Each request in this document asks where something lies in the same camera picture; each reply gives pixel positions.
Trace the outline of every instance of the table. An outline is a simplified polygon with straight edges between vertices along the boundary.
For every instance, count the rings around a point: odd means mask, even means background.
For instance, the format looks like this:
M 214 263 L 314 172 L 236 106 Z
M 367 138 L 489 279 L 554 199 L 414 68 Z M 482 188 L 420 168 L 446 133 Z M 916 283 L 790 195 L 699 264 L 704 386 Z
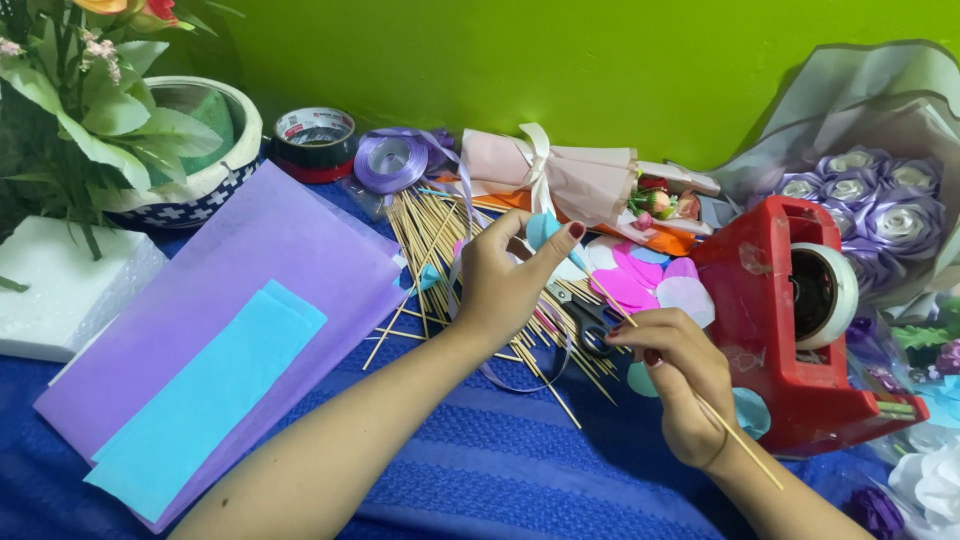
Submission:
M 313 189 L 370 223 L 336 185 Z M 372 226 L 393 237 L 386 222 Z M 189 235 L 151 232 L 168 257 Z M 402 315 L 396 328 L 422 333 L 412 315 Z M 258 445 L 362 379 L 374 343 L 351 352 Z M 416 345 L 390 336 L 371 371 Z M 622 374 L 628 362 L 614 361 Z M 535 384 L 522 366 L 494 365 L 507 383 Z M 0 356 L 0 538 L 155 538 L 125 506 L 82 482 L 84 461 L 33 411 L 61 367 Z M 556 386 L 582 430 L 546 391 L 511 394 L 471 375 L 414 434 L 340 538 L 754 538 L 723 494 L 669 452 L 658 400 L 634 394 L 625 382 L 608 383 L 614 406 L 572 364 Z M 859 475 L 886 475 L 860 447 L 788 467 L 834 504 L 850 495 Z

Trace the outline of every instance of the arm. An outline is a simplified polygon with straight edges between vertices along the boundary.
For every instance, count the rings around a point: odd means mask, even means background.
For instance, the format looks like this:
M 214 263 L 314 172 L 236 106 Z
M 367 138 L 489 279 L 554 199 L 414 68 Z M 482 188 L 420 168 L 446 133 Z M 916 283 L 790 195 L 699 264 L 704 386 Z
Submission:
M 612 345 L 634 347 L 663 401 L 663 436 L 683 463 L 703 470 L 764 540 L 869 540 L 853 522 L 751 439 L 738 435 L 783 484 L 780 491 L 693 397 L 696 389 L 736 426 L 730 367 L 696 324 L 678 309 L 635 314 L 638 328 L 611 331 Z
M 584 234 L 554 234 L 517 265 L 507 257 L 528 212 L 512 210 L 464 248 L 464 299 L 437 337 L 300 418 L 244 459 L 171 539 L 333 538 L 446 394 L 530 319 L 540 291 Z

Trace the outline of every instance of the woman's right hand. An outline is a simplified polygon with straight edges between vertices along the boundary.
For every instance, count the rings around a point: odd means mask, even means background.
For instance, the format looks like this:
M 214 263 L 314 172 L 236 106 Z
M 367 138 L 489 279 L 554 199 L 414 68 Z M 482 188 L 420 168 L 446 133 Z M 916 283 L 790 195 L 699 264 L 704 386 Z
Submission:
M 663 402 L 667 445 L 683 463 L 709 472 L 736 441 L 700 405 L 693 391 L 739 429 L 726 357 L 681 309 L 650 309 L 631 318 L 637 328 L 624 321 L 607 335 L 607 342 L 633 347 L 634 361 L 646 363 Z

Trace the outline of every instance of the woman's left hand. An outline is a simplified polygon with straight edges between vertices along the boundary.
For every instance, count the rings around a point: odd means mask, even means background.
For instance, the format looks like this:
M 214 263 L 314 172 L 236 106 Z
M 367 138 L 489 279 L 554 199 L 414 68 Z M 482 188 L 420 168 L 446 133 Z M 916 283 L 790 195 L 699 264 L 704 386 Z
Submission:
M 532 215 L 512 209 L 464 246 L 463 302 L 450 329 L 480 338 L 491 354 L 527 324 L 550 275 L 587 232 L 579 221 L 567 223 L 517 264 L 509 252 L 511 241 L 524 237 Z

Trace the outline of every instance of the red nail polish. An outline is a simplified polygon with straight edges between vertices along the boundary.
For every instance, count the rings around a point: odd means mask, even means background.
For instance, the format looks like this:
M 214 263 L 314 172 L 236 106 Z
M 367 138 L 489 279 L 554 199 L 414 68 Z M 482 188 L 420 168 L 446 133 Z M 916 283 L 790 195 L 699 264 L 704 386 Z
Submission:
M 587 232 L 587 227 L 585 227 L 584 224 L 580 223 L 579 221 L 575 221 L 573 225 L 570 226 L 570 235 L 578 240 L 586 232 Z
M 643 352 L 643 361 L 650 367 L 657 367 L 663 363 L 663 356 L 656 349 L 647 349 Z

